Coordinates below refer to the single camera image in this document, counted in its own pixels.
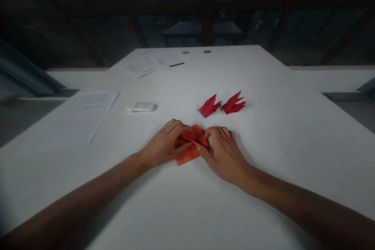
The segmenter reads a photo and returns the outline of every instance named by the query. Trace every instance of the table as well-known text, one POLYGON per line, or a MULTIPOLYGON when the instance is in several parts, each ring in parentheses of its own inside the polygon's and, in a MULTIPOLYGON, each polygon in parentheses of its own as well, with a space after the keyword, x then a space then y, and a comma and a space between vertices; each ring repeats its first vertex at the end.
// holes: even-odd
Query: table
MULTIPOLYGON (((201 42, 202 25, 192 21, 180 21, 161 33, 164 36, 165 45, 170 46, 169 38, 182 38, 182 44, 185 46, 186 38, 195 38, 201 42)), ((212 39, 215 42, 218 38, 224 38, 227 41, 233 41, 237 45, 243 40, 244 32, 232 21, 214 23, 212 27, 212 39)))
MULTIPOLYGON (((172 117, 204 129, 228 127, 260 169, 375 219, 375 135, 259 46, 175 50, 185 66, 134 80, 114 76, 115 65, 83 89, 122 90, 91 144, 20 153, 40 141, 35 132, 62 104, 0 150, 4 231, 138 151, 172 117), (206 119, 198 112, 212 95, 226 102, 239 90, 247 101, 242 111, 218 110, 206 119), (159 108, 126 112, 134 101, 159 108)), ((89 249, 298 249, 301 237, 286 217, 225 183, 197 158, 180 167, 170 162, 134 182, 82 243, 90 241, 89 249)))

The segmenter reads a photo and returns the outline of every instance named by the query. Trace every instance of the forearm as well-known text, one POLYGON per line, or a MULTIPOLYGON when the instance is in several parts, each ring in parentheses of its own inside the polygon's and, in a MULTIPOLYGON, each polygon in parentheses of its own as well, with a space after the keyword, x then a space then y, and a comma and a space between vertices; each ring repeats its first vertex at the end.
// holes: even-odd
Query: forearm
POLYGON ((371 219, 256 168, 247 175, 241 186, 244 191, 284 213, 324 245, 374 249, 375 222, 371 219))
POLYGON ((131 155, 60 198, 3 238, 10 249, 65 248, 128 184, 149 170, 131 155))

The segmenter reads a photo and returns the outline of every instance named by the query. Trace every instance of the finger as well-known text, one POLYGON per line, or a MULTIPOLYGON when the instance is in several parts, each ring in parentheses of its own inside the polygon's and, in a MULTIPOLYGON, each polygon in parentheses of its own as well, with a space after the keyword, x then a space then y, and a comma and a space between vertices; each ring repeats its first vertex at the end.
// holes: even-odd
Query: finger
POLYGON ((227 127, 221 127, 221 129, 223 130, 224 134, 229 138, 229 139, 232 139, 232 137, 230 136, 230 133, 229 133, 229 130, 227 127))
POLYGON ((220 133, 219 133, 219 128, 218 126, 214 126, 214 127, 209 127, 206 132, 204 133, 204 138, 205 139, 208 139, 209 136, 212 135, 212 137, 214 136, 218 136, 220 137, 220 133))
POLYGON ((208 166, 212 166, 216 163, 214 157, 207 151, 204 146, 197 146, 196 149, 199 151, 200 156, 206 161, 208 166))
POLYGON ((178 124, 176 127, 173 128, 173 130, 170 132, 170 135, 173 138, 177 138, 183 131, 191 131, 191 127, 189 125, 185 124, 178 124))
POLYGON ((237 143, 235 133, 232 132, 232 131, 229 131, 229 133, 230 133, 230 136, 231 136, 232 140, 233 140, 235 143, 237 143))
POLYGON ((183 145, 180 145, 178 148, 175 149, 176 157, 179 156, 181 153, 183 153, 185 150, 187 150, 189 147, 191 147, 191 143, 184 143, 183 145))
POLYGON ((219 127, 209 127, 204 133, 204 138, 208 139, 210 136, 212 136, 212 145, 215 148, 216 143, 222 138, 219 133, 219 127))
POLYGON ((176 128, 178 125, 182 125, 182 122, 180 120, 174 120, 171 124, 169 124, 168 127, 165 128, 165 130, 170 133, 174 128, 176 128))
POLYGON ((168 121, 167 123, 165 123, 165 125, 163 126, 162 129, 165 129, 165 128, 169 127, 174 121, 176 121, 176 119, 172 118, 170 121, 168 121))

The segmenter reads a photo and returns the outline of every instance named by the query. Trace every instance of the blue curtain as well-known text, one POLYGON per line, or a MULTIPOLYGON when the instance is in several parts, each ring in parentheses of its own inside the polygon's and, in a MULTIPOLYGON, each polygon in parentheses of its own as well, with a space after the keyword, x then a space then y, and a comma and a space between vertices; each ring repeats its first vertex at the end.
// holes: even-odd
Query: blue curtain
POLYGON ((359 87, 357 91, 368 93, 370 96, 375 98, 375 77, 363 86, 359 87))
POLYGON ((65 88, 1 39, 0 85, 26 97, 51 95, 65 88))

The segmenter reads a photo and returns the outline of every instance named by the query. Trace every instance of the stack of papers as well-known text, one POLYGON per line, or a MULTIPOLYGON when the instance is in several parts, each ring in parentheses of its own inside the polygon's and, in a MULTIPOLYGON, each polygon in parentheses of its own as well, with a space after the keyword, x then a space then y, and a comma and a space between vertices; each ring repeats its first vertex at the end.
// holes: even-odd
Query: stack of papers
POLYGON ((139 79, 154 71, 166 71, 184 64, 171 49, 146 50, 137 58, 119 63, 120 71, 117 75, 131 75, 139 79))

